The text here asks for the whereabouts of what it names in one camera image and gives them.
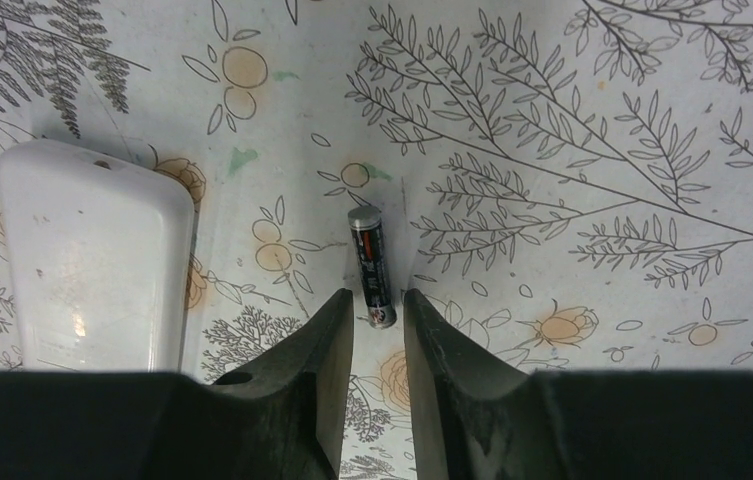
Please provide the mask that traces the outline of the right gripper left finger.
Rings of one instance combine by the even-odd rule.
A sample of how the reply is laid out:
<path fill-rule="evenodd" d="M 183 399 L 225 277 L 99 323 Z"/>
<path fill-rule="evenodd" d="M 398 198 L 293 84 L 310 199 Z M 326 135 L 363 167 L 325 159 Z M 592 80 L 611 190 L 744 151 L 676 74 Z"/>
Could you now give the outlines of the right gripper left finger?
<path fill-rule="evenodd" d="M 0 372 L 0 479 L 335 479 L 353 296 L 210 385 L 178 373 Z"/>

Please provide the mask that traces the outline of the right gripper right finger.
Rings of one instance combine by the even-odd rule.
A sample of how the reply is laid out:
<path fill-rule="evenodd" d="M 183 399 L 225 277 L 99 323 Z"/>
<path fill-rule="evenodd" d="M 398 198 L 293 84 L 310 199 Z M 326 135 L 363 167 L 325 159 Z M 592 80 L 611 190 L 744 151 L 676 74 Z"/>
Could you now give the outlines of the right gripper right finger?
<path fill-rule="evenodd" d="M 753 372 L 523 373 L 403 299 L 421 479 L 753 479 Z"/>

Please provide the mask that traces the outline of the black orange battery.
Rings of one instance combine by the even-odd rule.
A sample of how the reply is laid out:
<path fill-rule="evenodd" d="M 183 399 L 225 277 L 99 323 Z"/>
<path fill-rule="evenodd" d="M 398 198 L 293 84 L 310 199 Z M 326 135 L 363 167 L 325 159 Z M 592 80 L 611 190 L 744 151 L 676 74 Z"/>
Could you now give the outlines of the black orange battery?
<path fill-rule="evenodd" d="M 359 206 L 348 212 L 347 219 L 359 266 L 368 323 L 378 329 L 393 326 L 397 315 L 390 286 L 381 211 L 372 205 Z"/>

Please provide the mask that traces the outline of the white remote control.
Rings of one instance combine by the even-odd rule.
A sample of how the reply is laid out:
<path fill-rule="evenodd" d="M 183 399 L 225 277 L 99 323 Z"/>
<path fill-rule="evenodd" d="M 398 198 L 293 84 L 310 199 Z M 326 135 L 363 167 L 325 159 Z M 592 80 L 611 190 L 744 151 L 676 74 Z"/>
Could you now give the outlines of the white remote control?
<path fill-rule="evenodd" d="M 39 139 L 0 155 L 23 365 L 176 371 L 194 202 L 178 181 Z"/>

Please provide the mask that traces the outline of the floral table mat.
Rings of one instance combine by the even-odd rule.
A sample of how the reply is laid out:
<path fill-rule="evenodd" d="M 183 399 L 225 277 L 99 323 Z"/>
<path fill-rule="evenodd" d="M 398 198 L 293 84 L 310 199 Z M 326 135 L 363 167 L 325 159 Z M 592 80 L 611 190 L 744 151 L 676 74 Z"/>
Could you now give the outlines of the floral table mat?
<path fill-rule="evenodd" d="M 0 372 L 210 385 L 347 289 L 335 479 L 421 479 L 410 290 L 526 374 L 753 372 L 753 1 L 0 1 L 0 155 L 39 139 L 188 190 L 181 362 L 26 369 L 0 200 Z"/>

